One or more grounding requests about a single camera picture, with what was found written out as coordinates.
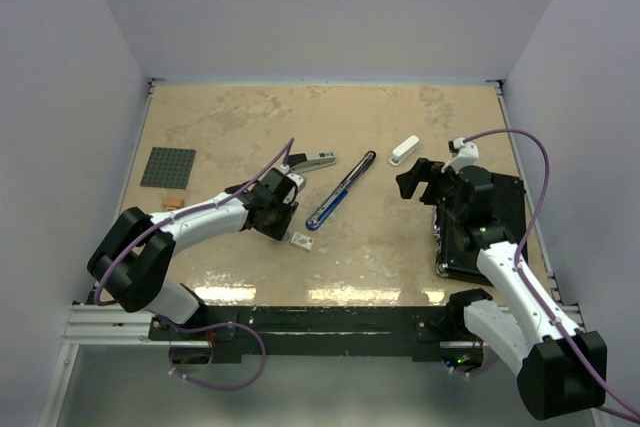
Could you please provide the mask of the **silver black stapler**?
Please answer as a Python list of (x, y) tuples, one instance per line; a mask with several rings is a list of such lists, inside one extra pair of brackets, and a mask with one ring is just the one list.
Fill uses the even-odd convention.
[(297, 153), (288, 157), (288, 165), (294, 172), (316, 170), (336, 163), (333, 152)]

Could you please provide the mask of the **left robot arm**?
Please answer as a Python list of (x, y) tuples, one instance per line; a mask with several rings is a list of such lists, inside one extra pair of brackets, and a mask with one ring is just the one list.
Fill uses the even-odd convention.
[(235, 185), (206, 201), (175, 211), (147, 214), (132, 207), (119, 215), (87, 270), (125, 311), (146, 310), (171, 321), (185, 339), (207, 327), (203, 301), (191, 289), (167, 279), (172, 259), (223, 234), (254, 229), (276, 241), (287, 238), (306, 179), (272, 168), (261, 179)]

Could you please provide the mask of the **blue black stapler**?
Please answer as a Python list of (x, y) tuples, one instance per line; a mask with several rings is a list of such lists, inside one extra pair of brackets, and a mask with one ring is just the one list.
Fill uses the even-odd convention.
[(314, 232), (318, 230), (327, 218), (333, 213), (342, 200), (348, 195), (349, 188), (361, 177), (375, 162), (377, 154), (369, 150), (362, 159), (348, 172), (329, 196), (306, 219), (305, 227)]

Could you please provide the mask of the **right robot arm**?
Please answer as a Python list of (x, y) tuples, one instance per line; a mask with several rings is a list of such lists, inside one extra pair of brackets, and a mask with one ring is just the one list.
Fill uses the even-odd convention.
[(518, 253), (508, 222), (521, 212), (522, 196), (506, 193), (507, 181), (479, 166), (454, 171), (426, 158), (396, 177), (404, 199), (426, 185), (420, 201), (435, 207), (443, 239), (453, 240), (509, 309), (503, 313), (480, 289), (454, 294), (450, 302), (456, 308), (445, 316), (446, 329), (456, 339), (475, 335), (489, 344), (514, 373), (535, 419), (598, 408), (606, 397), (600, 384), (606, 378), (606, 343), (564, 313)]

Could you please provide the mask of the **white staple box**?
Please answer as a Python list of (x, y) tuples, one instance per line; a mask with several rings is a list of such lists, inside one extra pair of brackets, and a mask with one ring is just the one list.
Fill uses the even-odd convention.
[(314, 246), (314, 239), (300, 232), (294, 232), (291, 236), (290, 243), (296, 248), (310, 252)]

